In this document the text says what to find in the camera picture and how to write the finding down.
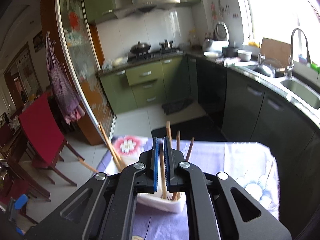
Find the purple checkered apron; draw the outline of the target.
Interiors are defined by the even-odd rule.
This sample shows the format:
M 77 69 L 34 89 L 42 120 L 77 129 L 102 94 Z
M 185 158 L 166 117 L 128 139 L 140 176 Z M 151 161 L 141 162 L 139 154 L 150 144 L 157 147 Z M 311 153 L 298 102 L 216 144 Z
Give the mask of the purple checkered apron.
M 46 65 L 49 81 L 63 118 L 70 125 L 71 122 L 80 120 L 85 115 L 85 111 L 80 106 L 80 97 L 64 72 L 64 65 L 55 55 L 54 45 L 55 41 L 50 38 L 48 31 L 46 33 Z

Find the green kitchen cabinet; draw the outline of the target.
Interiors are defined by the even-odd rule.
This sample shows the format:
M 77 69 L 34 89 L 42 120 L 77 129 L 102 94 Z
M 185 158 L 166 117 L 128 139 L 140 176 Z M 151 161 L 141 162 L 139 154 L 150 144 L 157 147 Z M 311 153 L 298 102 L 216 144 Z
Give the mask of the green kitchen cabinet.
M 191 97 L 185 55 L 136 65 L 127 64 L 98 74 L 114 114 Z

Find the gas stove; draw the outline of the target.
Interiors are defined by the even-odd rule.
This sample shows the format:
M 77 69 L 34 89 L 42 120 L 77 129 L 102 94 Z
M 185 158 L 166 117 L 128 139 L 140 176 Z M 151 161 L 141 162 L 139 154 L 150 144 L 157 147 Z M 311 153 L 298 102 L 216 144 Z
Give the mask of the gas stove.
M 146 61 L 150 59 L 163 58 L 165 56 L 182 55 L 183 53 L 184 51 L 177 50 L 177 49 L 159 50 L 159 51 L 154 51 L 150 53 L 129 56 L 127 59 L 127 62 L 134 63 L 134 62 Z

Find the purple floral tablecloth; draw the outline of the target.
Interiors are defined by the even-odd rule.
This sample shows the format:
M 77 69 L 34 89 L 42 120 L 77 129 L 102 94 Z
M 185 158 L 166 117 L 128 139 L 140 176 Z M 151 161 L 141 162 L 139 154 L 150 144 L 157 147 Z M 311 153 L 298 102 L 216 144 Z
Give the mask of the purple floral tablecloth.
M 279 217 L 277 162 L 268 147 L 257 142 L 196 141 L 189 161 L 208 174 L 227 173 L 275 218 Z M 157 192 L 162 192 L 161 181 Z M 175 214 L 138 202 L 132 237 L 188 239 L 186 206 Z

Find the glass sliding door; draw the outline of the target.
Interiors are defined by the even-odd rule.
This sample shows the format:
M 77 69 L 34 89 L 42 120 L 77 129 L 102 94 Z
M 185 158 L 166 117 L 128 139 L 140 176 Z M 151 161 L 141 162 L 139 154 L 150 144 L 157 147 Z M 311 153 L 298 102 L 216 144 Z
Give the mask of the glass sliding door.
M 99 126 L 110 134 L 115 121 L 114 113 L 97 77 L 100 64 L 87 23 L 84 0 L 55 0 L 57 28 L 72 80 L 85 111 L 77 124 L 91 145 L 104 143 Z

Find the stainless steel sink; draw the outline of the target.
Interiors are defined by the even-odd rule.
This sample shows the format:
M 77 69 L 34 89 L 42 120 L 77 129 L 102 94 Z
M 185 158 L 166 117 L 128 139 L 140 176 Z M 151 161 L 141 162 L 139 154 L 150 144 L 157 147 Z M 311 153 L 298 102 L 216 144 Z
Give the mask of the stainless steel sink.
M 284 87 L 305 101 L 309 106 L 318 110 L 320 107 L 319 94 L 299 80 L 285 79 L 280 82 Z

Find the steel pot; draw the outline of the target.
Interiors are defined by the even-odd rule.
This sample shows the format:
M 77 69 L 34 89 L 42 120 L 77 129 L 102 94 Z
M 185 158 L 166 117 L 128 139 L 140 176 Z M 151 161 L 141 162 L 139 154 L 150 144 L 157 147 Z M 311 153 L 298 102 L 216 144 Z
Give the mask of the steel pot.
M 173 41 L 164 40 L 163 42 L 159 42 L 161 50 L 169 50 L 173 48 Z

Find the white plastic utensil holder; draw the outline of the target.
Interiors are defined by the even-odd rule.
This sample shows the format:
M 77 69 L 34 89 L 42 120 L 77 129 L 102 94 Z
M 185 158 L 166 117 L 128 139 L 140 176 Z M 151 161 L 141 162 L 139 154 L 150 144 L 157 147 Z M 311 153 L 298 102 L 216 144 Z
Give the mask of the white plastic utensil holder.
M 185 206 L 185 194 L 181 193 L 181 197 L 178 200 L 169 200 L 161 198 L 160 192 L 154 194 L 139 193 L 137 202 L 161 211 L 179 214 Z

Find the black lower cabinet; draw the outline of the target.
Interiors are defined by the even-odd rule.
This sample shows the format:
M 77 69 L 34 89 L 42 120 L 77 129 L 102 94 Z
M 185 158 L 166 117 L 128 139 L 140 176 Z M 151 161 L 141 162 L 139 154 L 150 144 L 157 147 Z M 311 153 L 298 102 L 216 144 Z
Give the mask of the black lower cabinet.
M 281 200 L 319 203 L 319 129 L 296 106 L 257 81 L 196 60 L 198 102 L 228 141 L 260 142 L 278 163 Z

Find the dark floor mat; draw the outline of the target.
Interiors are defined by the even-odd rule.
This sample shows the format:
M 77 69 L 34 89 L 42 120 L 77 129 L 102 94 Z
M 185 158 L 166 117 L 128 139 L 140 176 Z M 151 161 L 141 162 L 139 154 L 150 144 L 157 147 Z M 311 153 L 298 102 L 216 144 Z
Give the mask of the dark floor mat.
M 180 112 L 181 110 L 190 106 L 193 102 L 193 99 L 187 98 L 174 102 L 164 103 L 163 105 L 161 105 L 161 108 L 163 109 L 165 115 L 170 115 Z

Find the red chair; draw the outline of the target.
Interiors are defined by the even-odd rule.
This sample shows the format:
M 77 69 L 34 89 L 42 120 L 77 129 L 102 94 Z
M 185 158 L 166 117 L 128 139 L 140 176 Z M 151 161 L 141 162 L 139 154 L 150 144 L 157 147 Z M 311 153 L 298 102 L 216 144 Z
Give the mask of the red chair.
M 42 94 L 19 116 L 21 128 L 35 151 L 31 166 L 38 171 L 52 170 L 62 179 L 75 186 L 76 183 L 56 168 L 58 161 L 64 161 L 60 153 L 66 146 L 77 157 L 84 158 L 76 152 L 60 131 L 48 103 L 48 95 Z

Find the chrome kitchen faucet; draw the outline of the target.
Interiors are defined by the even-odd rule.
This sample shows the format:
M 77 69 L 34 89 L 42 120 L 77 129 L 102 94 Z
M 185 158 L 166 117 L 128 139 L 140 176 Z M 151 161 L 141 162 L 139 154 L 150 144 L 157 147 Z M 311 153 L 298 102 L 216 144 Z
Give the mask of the chrome kitchen faucet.
M 298 46 L 294 46 L 295 45 L 295 33 L 299 32 L 298 34 Z M 290 56 L 289 56 L 289 65 L 287 66 L 287 77 L 291 78 L 293 77 L 293 70 L 294 70 L 294 58 L 295 58 L 295 54 L 298 52 L 302 52 L 302 35 L 305 38 L 305 48 L 306 48 L 306 52 L 305 52 L 305 62 L 306 64 L 310 65 L 311 64 L 311 58 L 310 58 L 310 53 L 309 53 L 309 44 L 308 44 L 308 39 L 306 34 L 304 33 L 304 31 L 301 29 L 301 27 L 296 27 L 295 29 L 293 29 L 292 33 L 291 33 L 291 48 L 290 48 Z

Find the white rice cooker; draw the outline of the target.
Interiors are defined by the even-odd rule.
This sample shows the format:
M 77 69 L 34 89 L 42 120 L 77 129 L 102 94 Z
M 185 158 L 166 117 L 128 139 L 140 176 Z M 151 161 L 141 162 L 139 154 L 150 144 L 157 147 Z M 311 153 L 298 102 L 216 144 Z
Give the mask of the white rice cooker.
M 229 46 L 229 31 L 226 24 L 217 21 L 214 25 L 213 37 L 204 39 L 202 50 L 205 51 L 223 51 L 223 48 Z

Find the wooden cutting board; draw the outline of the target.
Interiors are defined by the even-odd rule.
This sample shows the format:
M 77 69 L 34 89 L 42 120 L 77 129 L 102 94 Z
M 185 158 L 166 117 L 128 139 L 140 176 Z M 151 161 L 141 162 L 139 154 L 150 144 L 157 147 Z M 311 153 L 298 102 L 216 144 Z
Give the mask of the wooden cutting board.
M 261 53 L 267 59 L 276 59 L 283 67 L 287 67 L 290 63 L 291 44 L 263 37 Z

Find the black wok with lid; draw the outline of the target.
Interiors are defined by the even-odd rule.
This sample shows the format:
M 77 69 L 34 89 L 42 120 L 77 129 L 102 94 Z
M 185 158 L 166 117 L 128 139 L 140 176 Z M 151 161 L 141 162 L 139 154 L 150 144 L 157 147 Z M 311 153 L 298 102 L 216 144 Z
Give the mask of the black wok with lid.
M 137 44 L 133 45 L 130 49 L 130 53 L 135 55 L 143 55 L 148 53 L 150 50 L 151 45 L 145 42 L 138 41 Z

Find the white bowl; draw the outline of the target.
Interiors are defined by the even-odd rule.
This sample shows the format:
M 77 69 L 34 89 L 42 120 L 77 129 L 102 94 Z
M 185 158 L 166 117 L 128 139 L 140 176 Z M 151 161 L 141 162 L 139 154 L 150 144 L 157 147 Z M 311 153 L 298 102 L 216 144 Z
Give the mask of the white bowl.
M 242 49 L 238 49 L 237 54 L 242 62 L 250 61 L 251 57 L 252 57 L 251 51 L 246 51 L 246 50 L 242 50 Z

